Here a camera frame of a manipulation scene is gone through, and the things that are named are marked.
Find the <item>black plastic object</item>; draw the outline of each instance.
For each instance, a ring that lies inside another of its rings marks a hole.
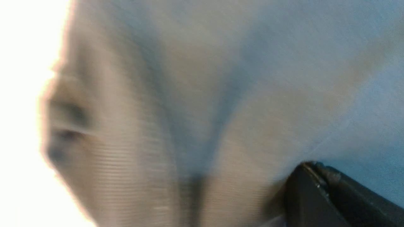
[[[296,167],[285,208],[288,227],[404,227],[404,209],[319,162]]]

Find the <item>wrinkled fabric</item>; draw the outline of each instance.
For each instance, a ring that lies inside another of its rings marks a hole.
[[[307,160],[404,207],[403,10],[77,0],[48,103],[55,167],[100,227],[265,225]]]

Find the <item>blurry object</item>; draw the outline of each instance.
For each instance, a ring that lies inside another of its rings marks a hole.
[[[319,162],[294,170],[285,207],[288,227],[404,226],[404,209]]]

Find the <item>cloth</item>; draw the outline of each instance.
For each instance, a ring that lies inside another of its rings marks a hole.
[[[100,227],[260,226],[307,160],[404,207],[403,10],[77,0],[50,157]]]

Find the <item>gray fabric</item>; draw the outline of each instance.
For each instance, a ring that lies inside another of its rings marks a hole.
[[[78,0],[49,125],[80,136],[55,165],[101,227],[259,226],[305,160],[404,207],[403,9]]]

